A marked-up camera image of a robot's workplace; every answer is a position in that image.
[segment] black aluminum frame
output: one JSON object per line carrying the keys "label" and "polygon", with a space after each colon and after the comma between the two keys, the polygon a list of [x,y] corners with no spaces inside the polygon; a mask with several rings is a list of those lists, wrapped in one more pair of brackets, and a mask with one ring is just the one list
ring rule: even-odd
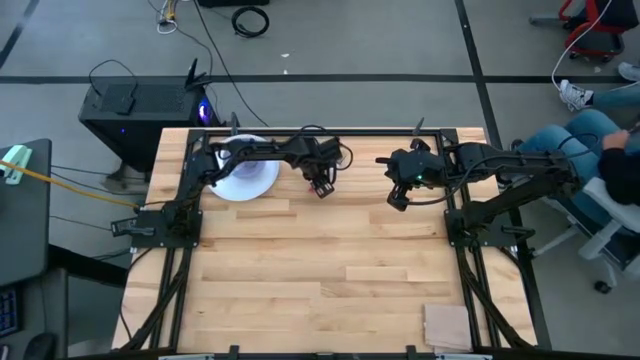
{"label": "black aluminum frame", "polygon": [[[414,137],[414,129],[410,129],[410,128],[380,128],[380,129],[369,129],[369,128],[362,128],[362,129],[358,129],[358,128],[330,128],[328,129],[332,135],[336,135],[336,136],[405,136],[405,137]],[[294,134],[296,134],[298,132],[298,129],[296,128],[282,128],[282,129],[268,129],[268,128],[253,128],[253,129],[243,129],[240,128],[238,129],[238,133],[250,133],[253,135],[258,135],[258,136],[269,136],[269,137],[273,137],[273,136],[292,136]],[[190,152],[190,149],[192,148],[192,145],[194,143],[194,141],[196,139],[201,139],[204,136],[204,143],[208,143],[208,141],[212,138],[212,137],[226,137],[229,135],[229,131],[228,130],[224,130],[224,129],[214,129],[214,130],[201,130],[201,129],[192,129],[189,131],[189,135],[188,135],[188,140],[187,140],[187,147],[186,147],[186,153],[185,153],[185,157],[187,156],[186,154],[188,154]],[[311,136],[323,136],[326,135],[325,132],[323,132],[322,130],[315,130],[315,129],[309,129],[309,130],[305,130],[305,135],[311,135]],[[418,133],[418,136],[424,137],[424,136],[432,136],[435,138],[436,141],[436,147],[438,152],[442,152],[442,149],[444,147],[444,142],[446,141],[450,141],[452,143],[457,143],[458,142],[458,135],[457,135],[457,130],[455,128],[451,128],[451,129],[421,129]],[[468,187],[465,185],[462,187],[461,189],[461,195],[462,195],[462,199],[463,202],[467,202],[470,200],[469,197],[469,189]],[[454,198],[449,198],[447,200],[447,206],[449,209],[454,209],[456,204],[455,204],[455,200]],[[453,249],[453,251],[456,252],[457,254],[457,260],[458,260],[458,268],[459,268],[459,272],[460,272],[460,282],[461,282],[461,286],[462,286],[462,291],[463,291],[463,296],[464,296],[464,302],[465,302],[465,306],[468,309],[469,312],[469,325],[470,325],[470,329],[471,329],[471,340],[472,340],[472,345],[473,348],[479,348],[481,347],[482,341],[481,341],[481,337],[480,337],[480,329],[478,326],[478,318],[477,318],[477,313],[476,313],[476,309],[475,309],[475,303],[474,303],[474,295],[473,295],[473,291],[471,290],[471,288],[465,283],[464,279],[462,278],[462,267],[461,267],[461,261],[467,261],[466,259],[466,254],[465,254],[465,249],[461,248],[461,247],[456,247],[455,249]],[[486,275],[486,269],[485,269],[485,265],[484,265],[484,259],[482,256],[482,251],[479,248],[476,249],[470,249],[471,253],[473,254],[473,258],[474,258],[474,263],[475,263],[475,269],[476,269],[476,274],[478,277],[478,281],[480,282],[483,290],[486,292],[486,294],[490,297],[490,289],[489,289],[489,283],[487,280],[487,275]],[[166,291],[168,284],[171,280],[171,272],[173,269],[173,262],[174,262],[174,258],[175,258],[175,250],[174,249],[167,249],[167,254],[165,256],[165,263],[163,266],[163,270],[162,270],[162,276],[161,276],[161,283],[160,283],[160,290],[159,290],[159,294],[158,294],[158,299],[160,299],[164,292]],[[191,256],[187,256],[183,258],[183,261],[187,261],[187,268],[189,266],[189,263],[191,261]],[[523,257],[523,259],[521,261],[524,261],[525,263],[529,263],[529,266],[523,266],[521,267],[521,269],[532,269],[532,267],[530,266],[530,262],[531,262],[531,258],[530,257]],[[530,274],[528,274],[527,276],[523,275],[523,282],[524,281],[529,281],[529,279],[534,279],[534,275],[533,275],[533,271],[531,271]],[[533,294],[535,294],[535,296],[537,296],[538,291],[536,288],[536,284],[535,281],[532,284],[528,284],[525,285],[525,291],[533,291]],[[177,345],[178,345],[178,340],[179,340],[179,334],[180,334],[180,327],[181,327],[181,321],[182,321],[182,307],[184,305],[184,299],[185,299],[185,294],[186,294],[186,281],[185,283],[180,287],[180,289],[178,290],[177,294],[176,294],[176,306],[175,306],[175,311],[174,311],[174,316],[171,322],[171,329],[170,329],[170,340],[169,340],[169,347],[173,348],[173,349],[177,349]],[[530,299],[532,296],[534,296],[533,294],[529,294],[527,293],[527,299]],[[537,319],[543,319],[544,320],[544,315],[541,314],[542,309],[541,308],[531,308],[530,307],[530,313],[532,315],[532,319],[537,318]],[[498,348],[500,347],[500,334],[499,331],[493,321],[493,319],[491,318],[491,316],[489,315],[489,313],[485,310],[485,317],[486,317],[486,321],[487,324],[489,326],[489,339],[490,339],[490,343],[491,343],[491,347],[493,348]],[[151,335],[151,342],[150,342],[150,348],[157,348],[159,345],[159,340],[160,340],[160,333],[161,333],[161,329],[162,329],[162,319],[160,319],[160,321],[158,321],[158,323],[156,324],[156,327],[154,328],[152,335]],[[546,324],[542,323],[540,324],[539,322],[533,322],[534,327],[536,326],[543,326],[541,329],[535,329],[536,331],[536,335],[538,333],[540,333],[541,331],[546,331]]]}
{"label": "black aluminum frame", "polygon": [[[329,129],[333,135],[337,136],[406,136],[406,137],[415,137],[412,129],[340,129],[333,128]],[[255,135],[262,136],[291,136],[294,135],[298,130],[297,129],[239,129],[239,133],[251,133]],[[310,130],[308,132],[310,135],[321,136],[326,135],[322,131],[314,131]],[[228,136],[228,129],[217,129],[217,130],[191,130],[189,132],[188,141],[187,141],[187,150],[192,149],[192,145],[195,140],[201,139],[205,136],[206,141],[208,141],[211,137],[225,137]],[[442,151],[444,146],[445,139],[452,142],[458,142],[457,130],[456,129],[425,129],[420,130],[417,136],[434,136],[436,140],[436,146],[439,151]],[[450,192],[450,189],[444,189],[446,193]],[[461,188],[461,196],[463,203],[469,201],[469,189],[467,186],[463,186]],[[447,207],[449,209],[455,208],[455,198],[451,197],[447,199]],[[514,222],[516,225],[519,225],[519,218],[515,218]],[[481,295],[484,297],[488,296],[489,286],[486,278],[486,270],[484,266],[484,260],[482,258],[481,249],[470,249],[474,257],[474,263],[477,272],[477,287],[480,289],[477,291],[481,292]],[[191,261],[192,249],[184,249],[182,256],[181,267],[183,265],[186,266],[186,275],[188,276],[188,269]],[[489,337],[491,340],[491,346],[484,346],[481,342],[480,338],[480,329],[478,328],[477,323],[477,313],[475,310],[474,303],[474,293],[471,290],[470,285],[465,282],[463,276],[463,269],[469,270],[469,263],[466,258],[465,249],[461,246],[454,247],[453,251],[456,252],[458,269],[460,272],[460,279],[462,284],[462,291],[465,301],[465,306],[469,310],[469,326],[471,329],[471,340],[473,345],[473,354],[469,355],[478,355],[477,358],[467,358],[469,360],[478,360],[478,359],[493,359],[493,360],[640,360],[640,357],[632,357],[632,356],[616,356],[616,355],[601,355],[601,354],[587,354],[587,353],[575,353],[575,352],[560,352],[560,351],[552,351],[551,349],[545,349],[541,346],[536,348],[526,347],[526,348],[503,348],[499,345],[499,334],[497,333],[497,329],[492,330],[491,328],[495,328],[495,321],[489,312],[485,309],[485,316],[487,317],[487,323],[489,325]],[[511,260],[513,260],[522,273],[523,285],[525,288],[525,293],[527,296],[527,300],[529,302],[529,310],[530,315],[533,320],[533,326],[536,331],[537,336],[544,336],[544,339],[548,340],[548,334],[546,333],[546,324],[544,323],[544,315],[542,313],[542,307],[540,306],[540,299],[538,297],[538,289],[535,283],[535,277],[533,274],[533,268],[531,266],[531,257],[528,253],[528,248],[526,244],[522,244],[522,247],[519,248],[518,251],[518,259],[513,256],[509,256]],[[175,259],[175,250],[168,249],[167,255],[165,258],[165,264],[163,267],[163,273],[161,278],[160,285],[160,293],[158,299],[163,299],[167,301],[163,293],[166,293],[169,289],[169,283],[171,278],[171,272],[173,269],[173,261]],[[116,350],[115,352],[111,352],[108,354],[100,354],[100,355],[89,355],[76,357],[73,359],[76,360],[113,360],[113,359],[135,359],[135,360],[156,360],[159,356],[170,356],[170,355],[178,355],[178,340],[180,336],[180,325],[182,321],[182,311],[184,306],[184,300],[186,295],[186,284],[187,278],[184,279],[184,282],[179,287],[176,292],[176,305],[175,312],[172,319],[171,324],[171,335],[169,340],[168,347],[158,347],[160,332],[162,329],[162,321],[157,323],[157,328],[153,329],[151,332],[151,342],[150,348],[144,350],[135,350],[135,349],[122,349]],[[284,353],[284,354],[275,354],[275,353],[264,353],[264,354],[250,354],[250,353],[240,353],[240,348],[237,345],[231,345],[229,347],[229,352],[227,353],[216,353],[216,354],[207,354],[213,355],[213,358],[219,360],[447,360],[446,358],[439,357],[434,353],[418,353],[416,351],[415,345],[407,345],[406,351],[404,353]]]}

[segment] white sneaker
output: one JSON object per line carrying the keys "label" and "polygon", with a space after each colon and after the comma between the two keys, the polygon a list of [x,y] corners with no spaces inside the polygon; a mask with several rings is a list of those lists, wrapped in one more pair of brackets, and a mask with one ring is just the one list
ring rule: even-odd
{"label": "white sneaker", "polygon": [[622,62],[618,65],[618,72],[620,73],[620,76],[629,81],[640,81],[640,66],[634,66],[629,63]]}
{"label": "white sneaker", "polygon": [[570,111],[590,107],[591,105],[587,105],[587,101],[592,97],[593,91],[572,85],[569,80],[562,80],[560,83],[560,100],[567,104]]}

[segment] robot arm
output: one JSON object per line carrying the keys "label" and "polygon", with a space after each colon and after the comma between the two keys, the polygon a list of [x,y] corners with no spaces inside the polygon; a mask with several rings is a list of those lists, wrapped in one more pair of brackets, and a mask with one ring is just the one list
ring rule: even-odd
{"label": "robot arm", "polygon": [[420,139],[411,143],[411,151],[394,151],[390,158],[378,158],[386,164],[385,175],[394,187],[387,202],[405,211],[409,205],[429,205],[447,197],[416,203],[407,192],[414,188],[450,188],[455,192],[462,185],[485,180],[494,175],[524,175],[530,180],[508,189],[486,202],[472,201],[462,206],[463,227],[473,229],[491,222],[495,216],[543,196],[569,197],[580,188],[580,181],[568,158],[561,151],[531,152],[501,151],[480,143],[464,143],[444,148],[443,154],[432,154]]}
{"label": "robot arm", "polygon": [[[299,168],[302,171],[302,177],[309,181],[318,197],[324,198],[334,191],[336,171],[343,158],[340,150],[342,147],[345,146],[338,137],[320,143],[315,137],[304,135],[295,135],[282,142],[238,139],[227,143],[205,144],[188,156],[178,193],[175,200],[163,205],[159,212],[162,217],[149,214],[154,211],[142,211],[138,221],[135,222],[135,227],[128,225],[130,221],[116,222],[115,227],[112,223],[112,229],[116,229],[113,231],[114,236],[136,234],[160,237],[158,229],[163,229],[160,231],[166,234],[161,236],[163,238],[197,239],[196,235],[200,231],[198,219],[202,218],[202,214],[198,212],[202,190],[207,185],[215,186],[218,181],[229,176],[239,164],[245,161],[285,161],[293,169]],[[219,154],[225,156],[222,166],[218,163]],[[160,240],[157,242],[165,245],[168,243]]]}

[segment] blue led light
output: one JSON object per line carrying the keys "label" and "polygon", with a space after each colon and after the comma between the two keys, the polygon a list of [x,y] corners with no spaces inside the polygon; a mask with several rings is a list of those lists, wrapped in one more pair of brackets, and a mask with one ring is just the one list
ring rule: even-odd
{"label": "blue led light", "polygon": [[211,104],[207,98],[203,98],[198,105],[198,117],[200,118],[200,122],[202,125],[211,126],[211,114],[213,113],[213,109],[211,108]]}

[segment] white bowl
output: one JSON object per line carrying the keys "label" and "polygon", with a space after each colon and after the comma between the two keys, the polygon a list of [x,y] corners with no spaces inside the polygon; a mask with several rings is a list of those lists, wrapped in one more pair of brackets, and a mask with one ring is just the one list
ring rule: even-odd
{"label": "white bowl", "polygon": [[[231,136],[222,142],[236,139],[253,139],[266,141],[255,135],[241,134]],[[216,160],[221,168],[226,163],[228,154],[216,152]],[[239,164],[231,175],[219,180],[216,186],[209,185],[209,189],[219,197],[229,201],[247,201],[264,194],[273,186],[280,171],[279,161],[248,161]]]}

